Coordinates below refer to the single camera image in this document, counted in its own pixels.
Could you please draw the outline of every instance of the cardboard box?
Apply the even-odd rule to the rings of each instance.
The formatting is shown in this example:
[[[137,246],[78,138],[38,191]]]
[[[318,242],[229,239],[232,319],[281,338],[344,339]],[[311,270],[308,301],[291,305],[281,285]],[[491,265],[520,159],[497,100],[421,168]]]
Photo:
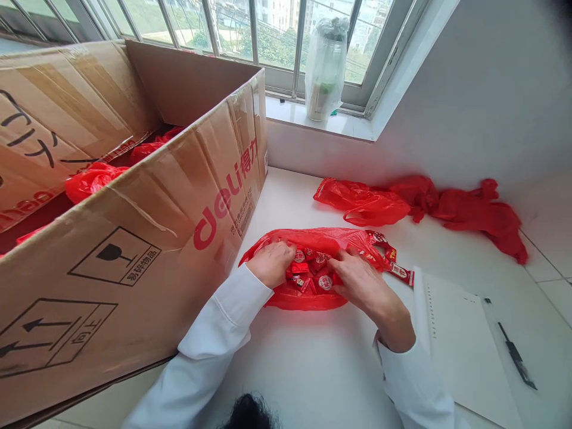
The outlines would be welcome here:
[[[146,112],[191,125],[0,259],[0,427],[172,356],[228,276],[266,177],[262,69],[129,41],[58,52],[94,50],[126,53],[116,72],[136,73]],[[159,122],[146,118],[142,135]]]
[[[0,57],[0,232],[160,124],[120,43]]]

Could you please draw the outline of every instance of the white sleeve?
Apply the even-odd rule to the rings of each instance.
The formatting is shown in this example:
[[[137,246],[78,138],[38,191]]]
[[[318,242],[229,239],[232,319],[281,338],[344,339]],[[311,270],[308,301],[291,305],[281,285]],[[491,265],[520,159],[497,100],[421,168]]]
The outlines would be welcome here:
[[[234,353],[250,340],[248,328],[272,296],[241,265],[208,300],[179,354],[123,422],[123,429],[189,429],[220,386]]]
[[[419,341],[405,353],[393,353],[379,341],[385,390],[395,404],[403,427],[468,428],[455,410],[455,402],[435,373],[427,352]]]

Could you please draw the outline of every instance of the person's left hand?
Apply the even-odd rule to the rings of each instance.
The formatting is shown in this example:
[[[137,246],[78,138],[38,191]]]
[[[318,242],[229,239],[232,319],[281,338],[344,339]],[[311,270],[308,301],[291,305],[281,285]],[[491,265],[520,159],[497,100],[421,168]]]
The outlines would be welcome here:
[[[286,268],[294,260],[297,246],[286,244],[286,241],[273,241],[254,255],[246,263],[248,269],[258,280],[270,289],[286,281]]]

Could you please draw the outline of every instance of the notebook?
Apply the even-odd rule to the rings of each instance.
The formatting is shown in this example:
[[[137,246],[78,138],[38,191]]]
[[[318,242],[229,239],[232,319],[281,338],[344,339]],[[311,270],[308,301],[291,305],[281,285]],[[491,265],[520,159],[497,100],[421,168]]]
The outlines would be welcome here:
[[[418,340],[454,401],[505,429],[521,429],[481,299],[418,267],[414,294]]]

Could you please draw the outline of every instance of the white table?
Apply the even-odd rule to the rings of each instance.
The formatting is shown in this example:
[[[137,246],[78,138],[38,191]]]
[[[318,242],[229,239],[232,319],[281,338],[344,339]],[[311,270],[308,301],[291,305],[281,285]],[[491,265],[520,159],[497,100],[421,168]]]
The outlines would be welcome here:
[[[239,258],[272,229],[351,228],[341,212],[312,199],[320,181],[270,168]],[[404,268],[417,265],[492,300],[489,315],[502,322],[539,389],[522,382],[489,321],[524,426],[570,427],[572,330],[526,270],[482,235],[448,231],[428,216],[419,225],[407,217],[380,231],[397,248]],[[384,278],[414,313],[413,292],[390,275]],[[371,347],[374,332],[373,323],[351,304],[327,312],[262,309],[251,341],[234,357],[205,412],[205,427],[223,423],[246,392],[263,395],[284,429],[400,427]],[[459,409],[473,428],[496,427]]]

